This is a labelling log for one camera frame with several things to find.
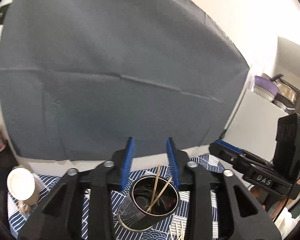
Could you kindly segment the black cylindrical utensil holder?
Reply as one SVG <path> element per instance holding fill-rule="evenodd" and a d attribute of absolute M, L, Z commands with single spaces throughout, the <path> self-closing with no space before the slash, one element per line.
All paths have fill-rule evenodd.
<path fill-rule="evenodd" d="M 180 204 L 178 190 L 170 183 L 159 200 L 147 213 L 152 198 L 155 175 L 140 177 L 129 189 L 125 200 L 117 210 L 119 223 L 127 230 L 144 232 L 151 229 L 155 224 L 173 214 Z M 162 190 L 167 180 L 159 177 L 155 197 Z"/>

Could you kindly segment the wooden chopstick bundle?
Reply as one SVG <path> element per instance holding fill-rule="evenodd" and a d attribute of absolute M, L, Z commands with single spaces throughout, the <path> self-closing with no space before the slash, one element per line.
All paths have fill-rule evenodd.
<path fill-rule="evenodd" d="M 169 234 L 171 240 L 184 240 L 184 221 L 180 220 L 169 225 Z"/>

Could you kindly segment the white cabinet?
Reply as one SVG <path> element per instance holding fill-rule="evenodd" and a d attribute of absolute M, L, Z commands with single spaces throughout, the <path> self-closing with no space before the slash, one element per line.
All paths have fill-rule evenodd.
<path fill-rule="evenodd" d="M 273 103 L 247 90 L 223 140 L 271 161 L 278 119 L 287 115 Z"/>

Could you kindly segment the steel pot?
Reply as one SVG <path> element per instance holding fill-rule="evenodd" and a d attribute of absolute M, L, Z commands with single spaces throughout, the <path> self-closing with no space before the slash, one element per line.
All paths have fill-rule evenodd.
<path fill-rule="evenodd" d="M 296 92 L 282 79 L 283 74 L 276 74 L 272 81 L 279 89 L 275 100 L 285 104 L 286 106 L 292 107 L 295 105 L 297 100 Z"/>

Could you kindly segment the grey fabric backdrop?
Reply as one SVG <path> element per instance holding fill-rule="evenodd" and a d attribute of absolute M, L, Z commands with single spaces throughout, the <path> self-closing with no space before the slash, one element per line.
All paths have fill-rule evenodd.
<path fill-rule="evenodd" d="M 105 160 L 208 145 L 249 66 L 191 0 L 13 0 L 0 41 L 0 104 L 17 155 Z"/>

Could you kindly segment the beige ceramic mug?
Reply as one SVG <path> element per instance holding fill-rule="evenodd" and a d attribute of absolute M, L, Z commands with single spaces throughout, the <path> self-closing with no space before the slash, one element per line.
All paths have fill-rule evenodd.
<path fill-rule="evenodd" d="M 33 173 L 23 167 L 16 167 L 8 174 L 7 188 L 18 201 L 19 210 L 23 214 L 29 213 L 39 201 L 40 185 Z"/>

